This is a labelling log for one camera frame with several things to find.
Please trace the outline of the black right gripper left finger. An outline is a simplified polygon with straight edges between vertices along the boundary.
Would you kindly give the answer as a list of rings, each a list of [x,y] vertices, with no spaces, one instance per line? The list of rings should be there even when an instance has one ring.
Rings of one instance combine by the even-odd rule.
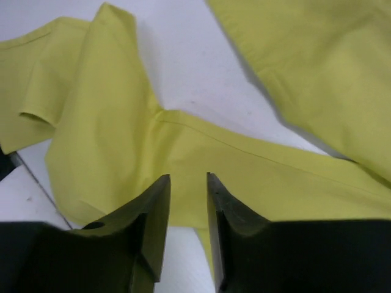
[[[135,199],[73,230],[79,244],[70,292],[153,292],[160,281],[170,210],[170,176]]]

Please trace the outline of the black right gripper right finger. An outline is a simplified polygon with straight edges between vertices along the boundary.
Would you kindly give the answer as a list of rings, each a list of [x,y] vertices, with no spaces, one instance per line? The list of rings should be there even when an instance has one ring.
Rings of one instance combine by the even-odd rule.
[[[214,283],[217,292],[267,292],[273,256],[271,222],[206,175]]]

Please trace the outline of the yellow-green trousers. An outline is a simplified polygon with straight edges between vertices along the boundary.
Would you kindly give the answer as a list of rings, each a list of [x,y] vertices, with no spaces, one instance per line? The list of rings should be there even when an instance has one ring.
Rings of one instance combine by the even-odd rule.
[[[345,159],[163,109],[134,17],[104,4],[1,43],[2,93],[51,127],[55,198],[107,213],[163,174],[169,220],[203,232],[206,175],[271,222],[267,292],[390,291],[390,2],[211,1],[282,116]]]

